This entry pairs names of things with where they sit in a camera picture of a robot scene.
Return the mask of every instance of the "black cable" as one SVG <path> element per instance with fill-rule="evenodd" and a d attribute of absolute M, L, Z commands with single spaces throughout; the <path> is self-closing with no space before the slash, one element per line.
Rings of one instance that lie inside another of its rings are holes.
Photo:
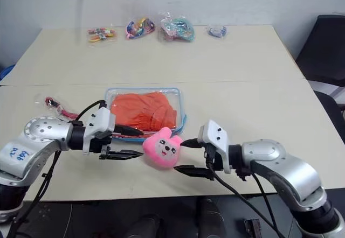
<path fill-rule="evenodd" d="M 208 164 L 207 165 L 208 168 L 210 169 L 210 171 L 212 172 L 214 178 L 220 183 L 222 184 L 224 187 L 226 187 L 228 190 L 230 190 L 233 194 L 235 194 L 240 200 L 242 200 L 245 204 L 247 204 L 247 206 L 249 206 L 255 213 L 257 213 L 259 215 L 259 217 L 261 217 L 277 234 L 280 238 L 285 238 L 283 236 L 283 234 L 277 229 L 275 228 L 272 223 L 253 205 L 251 204 L 248 200 L 246 200 L 241 194 L 239 194 L 239 192 L 237 190 L 235 190 L 232 186 L 230 186 L 229 184 L 227 184 L 225 181 L 223 181 L 214 171 L 212 164 Z"/>
<path fill-rule="evenodd" d="M 105 103 L 106 101 L 105 100 L 99 100 L 99 101 L 96 101 L 92 104 L 90 104 L 88 107 L 86 107 L 79 115 L 77 118 L 75 118 L 76 121 L 78 121 L 82 115 L 87 112 L 88 110 L 90 110 L 92 107 L 96 106 L 97 104 L 101 104 L 101 103 Z"/>
<path fill-rule="evenodd" d="M 32 238 L 29 234 L 25 234 L 25 233 L 21 233 L 21 232 L 17 233 L 17 235 L 20 235 L 20 236 L 25 237 L 25 238 Z"/>
<path fill-rule="evenodd" d="M 41 187 L 39 188 L 35 198 L 33 199 L 32 203 L 30 204 L 29 208 L 25 211 L 25 213 L 18 219 L 15 220 L 10 228 L 8 238 L 14 238 L 17 234 L 21 234 L 23 236 L 24 233 L 18 233 L 17 230 L 19 230 L 20 226 L 26 221 L 27 216 L 31 213 L 33 208 L 39 203 L 40 199 L 43 197 L 44 193 L 47 191 L 50 179 L 52 178 L 54 167 L 60 157 L 61 151 L 56 151 L 54 154 L 53 163 L 50 166 L 48 173 L 44 175 L 44 180 L 41 184 Z"/>
<path fill-rule="evenodd" d="M 257 182 L 257 184 L 259 186 L 261 195 L 264 197 L 264 200 L 265 200 L 268 212 L 270 213 L 270 216 L 271 216 L 271 219 L 272 219 L 273 226 L 278 230 L 277 222 L 275 221 L 275 218 L 274 218 L 274 215 L 273 215 L 273 211 L 272 211 L 272 208 L 271 208 L 271 204 L 268 201 L 268 198 L 267 198 L 267 195 L 266 195 L 266 193 L 264 191 L 264 188 L 262 187 L 261 182 L 258 179 L 258 177 L 255 175 L 255 173 L 252 173 L 252 176 L 253 176 L 254 180 Z"/>

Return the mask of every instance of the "wall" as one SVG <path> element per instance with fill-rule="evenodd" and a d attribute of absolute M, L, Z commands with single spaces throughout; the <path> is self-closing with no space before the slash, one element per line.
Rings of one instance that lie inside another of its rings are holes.
<path fill-rule="evenodd" d="M 344 13 L 345 0 L 0 0 L 0 65 L 16 62 L 41 28 L 126 25 L 171 11 L 194 24 L 273 24 L 296 56 L 319 14 Z"/>

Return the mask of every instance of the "orange fabric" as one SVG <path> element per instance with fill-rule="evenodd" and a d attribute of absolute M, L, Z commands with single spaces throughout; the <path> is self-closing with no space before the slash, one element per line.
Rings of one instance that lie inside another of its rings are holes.
<path fill-rule="evenodd" d="M 163 127 L 176 127 L 176 111 L 160 92 L 117 95 L 111 112 L 116 123 L 142 131 L 159 131 Z"/>

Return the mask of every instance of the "plush bunny head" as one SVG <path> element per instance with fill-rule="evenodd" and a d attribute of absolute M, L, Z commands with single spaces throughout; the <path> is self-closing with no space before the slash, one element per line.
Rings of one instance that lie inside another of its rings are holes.
<path fill-rule="evenodd" d="M 163 167 L 173 167 L 180 152 L 182 139 L 179 136 L 171 137 L 171 130 L 162 128 L 147 138 L 142 144 L 145 154 L 156 164 Z"/>

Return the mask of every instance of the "table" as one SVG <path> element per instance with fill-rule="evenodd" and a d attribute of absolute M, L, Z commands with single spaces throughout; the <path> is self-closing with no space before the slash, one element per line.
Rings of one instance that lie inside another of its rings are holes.
<path fill-rule="evenodd" d="M 86 29 L 42 30 L 2 85 L 176 83 L 303 79 L 270 25 L 228 26 L 223 39 L 195 27 L 192 43 L 162 42 L 157 32 L 91 47 Z"/>
<path fill-rule="evenodd" d="M 0 146 L 16 137 L 36 116 L 47 115 L 42 97 L 56 96 L 71 109 L 81 111 L 104 96 L 115 84 L 48 85 L 0 87 Z M 253 80 L 140 84 L 142 87 L 177 87 L 184 96 L 188 115 L 184 139 L 198 135 L 208 119 L 218 122 L 229 133 L 230 141 L 242 143 L 271 138 L 282 143 L 292 155 L 306 160 L 320 174 L 325 188 L 345 187 L 343 175 L 345 146 L 326 112 L 304 79 Z M 113 150 L 135 149 L 140 145 L 113 143 Z M 50 161 L 43 172 L 47 171 Z M 178 164 L 204 166 L 203 151 L 183 148 Z M 258 193 L 252 178 L 241 181 L 235 173 L 220 174 L 240 193 Z M 29 189 L 25 200 L 32 200 L 42 178 Z M 263 181 L 264 189 L 273 187 Z M 229 194 L 216 181 L 184 176 L 174 170 L 158 171 L 144 157 L 126 162 L 98 160 L 97 154 L 63 152 L 51 185 L 43 200 L 103 200 Z"/>

